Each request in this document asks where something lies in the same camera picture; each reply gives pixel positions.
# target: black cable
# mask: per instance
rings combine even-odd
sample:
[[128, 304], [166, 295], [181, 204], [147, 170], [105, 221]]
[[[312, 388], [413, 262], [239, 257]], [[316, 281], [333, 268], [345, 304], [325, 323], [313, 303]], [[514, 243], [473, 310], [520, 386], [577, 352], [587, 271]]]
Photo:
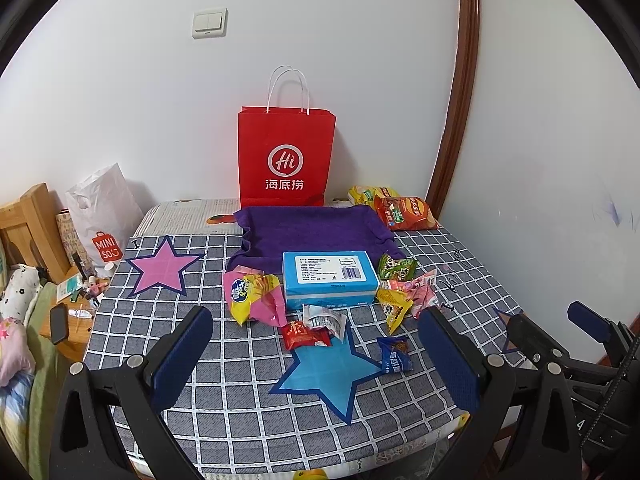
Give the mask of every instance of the black cable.
[[613, 398], [616, 391], [618, 390], [618, 387], [620, 386], [620, 382], [625, 377], [626, 372], [629, 370], [629, 367], [631, 366], [632, 361], [636, 358], [636, 352], [638, 351], [638, 347], [640, 347], [640, 333], [636, 335], [636, 337], [634, 338], [634, 341], [631, 343], [631, 348], [629, 348], [629, 352], [627, 352], [625, 355], [625, 358], [622, 359], [622, 362], [620, 363], [620, 368], [618, 369], [618, 373], [611, 381], [611, 384], [607, 389], [607, 393], [604, 396], [604, 400], [598, 406], [598, 411], [596, 412], [596, 415], [592, 423], [589, 425], [589, 427], [587, 428], [587, 431], [585, 431], [584, 435], [582, 436], [582, 439], [580, 441], [580, 448], [582, 448], [582, 446], [584, 446], [584, 444], [587, 442], [587, 440], [591, 436], [591, 433], [593, 433], [593, 430], [596, 427], [596, 424], [600, 421], [600, 419], [604, 415], [604, 412], [607, 409], [607, 406], [609, 405], [611, 399]]

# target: black phone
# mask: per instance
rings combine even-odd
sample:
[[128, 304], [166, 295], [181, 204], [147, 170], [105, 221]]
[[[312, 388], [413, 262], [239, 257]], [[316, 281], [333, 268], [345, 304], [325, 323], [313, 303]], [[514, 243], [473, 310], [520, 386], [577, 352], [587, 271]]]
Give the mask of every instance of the black phone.
[[49, 323], [51, 326], [51, 342], [54, 345], [69, 337], [69, 319], [66, 313], [66, 305], [59, 303], [49, 311]]

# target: purple cloth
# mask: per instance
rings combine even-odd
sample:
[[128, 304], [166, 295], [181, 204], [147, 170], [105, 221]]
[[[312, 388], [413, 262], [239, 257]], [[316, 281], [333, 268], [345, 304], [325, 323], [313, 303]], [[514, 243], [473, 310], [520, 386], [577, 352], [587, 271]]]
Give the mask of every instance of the purple cloth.
[[226, 265], [282, 273], [287, 251], [367, 251], [374, 268], [384, 253], [406, 258], [393, 233], [367, 205], [353, 207], [251, 206], [236, 212], [242, 247]]

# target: red chip bag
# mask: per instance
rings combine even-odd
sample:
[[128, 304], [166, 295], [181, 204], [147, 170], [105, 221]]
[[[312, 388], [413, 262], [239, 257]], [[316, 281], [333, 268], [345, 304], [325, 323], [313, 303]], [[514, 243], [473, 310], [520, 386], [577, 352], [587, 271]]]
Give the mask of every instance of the red chip bag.
[[331, 335], [326, 327], [308, 328], [302, 321], [291, 321], [280, 329], [284, 348], [291, 351], [299, 346], [331, 346]]
[[419, 231], [440, 227], [429, 204], [417, 196], [375, 197], [373, 209], [392, 231]]

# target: wall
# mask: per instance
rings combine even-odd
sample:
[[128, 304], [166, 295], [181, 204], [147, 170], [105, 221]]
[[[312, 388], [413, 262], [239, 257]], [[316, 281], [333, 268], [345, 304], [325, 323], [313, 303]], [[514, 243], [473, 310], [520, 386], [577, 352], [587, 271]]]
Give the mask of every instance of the wall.
[[[226, 37], [193, 40], [193, 13], [217, 6]], [[60, 0], [0, 78], [0, 202], [116, 161], [143, 207], [237, 196], [237, 113], [283, 63], [337, 116], [329, 198], [425, 195], [457, 24], [458, 0]], [[299, 98], [286, 84], [278, 102]]]
[[640, 313], [640, 91], [573, 0], [482, 0], [472, 109], [443, 222], [577, 358], [575, 300]]

